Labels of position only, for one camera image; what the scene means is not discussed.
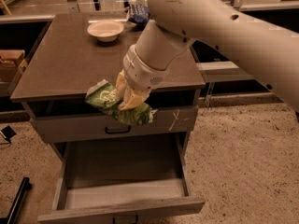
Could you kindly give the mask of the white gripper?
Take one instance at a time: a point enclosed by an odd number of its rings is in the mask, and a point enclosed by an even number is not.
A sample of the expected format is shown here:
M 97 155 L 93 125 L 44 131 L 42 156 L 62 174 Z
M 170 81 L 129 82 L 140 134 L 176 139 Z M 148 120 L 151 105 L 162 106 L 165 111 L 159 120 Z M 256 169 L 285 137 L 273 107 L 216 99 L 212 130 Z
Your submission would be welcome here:
M 144 103 L 150 96 L 149 90 L 157 89 L 169 73 L 168 69 L 157 70 L 145 64 L 137 55 L 135 45 L 124 56 L 122 69 L 116 81 L 116 96 L 121 99 L 119 110 L 133 109 Z

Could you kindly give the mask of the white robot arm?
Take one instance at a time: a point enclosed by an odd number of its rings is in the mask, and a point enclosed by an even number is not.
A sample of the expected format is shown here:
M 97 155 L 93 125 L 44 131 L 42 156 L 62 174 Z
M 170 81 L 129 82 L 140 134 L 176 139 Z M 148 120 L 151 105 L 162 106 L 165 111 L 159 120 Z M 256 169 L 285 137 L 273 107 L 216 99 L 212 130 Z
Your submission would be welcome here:
M 199 40 L 299 110 L 299 34 L 221 0 L 148 0 L 151 20 L 127 51 L 116 88 L 120 110 L 145 102 L 170 63 Z

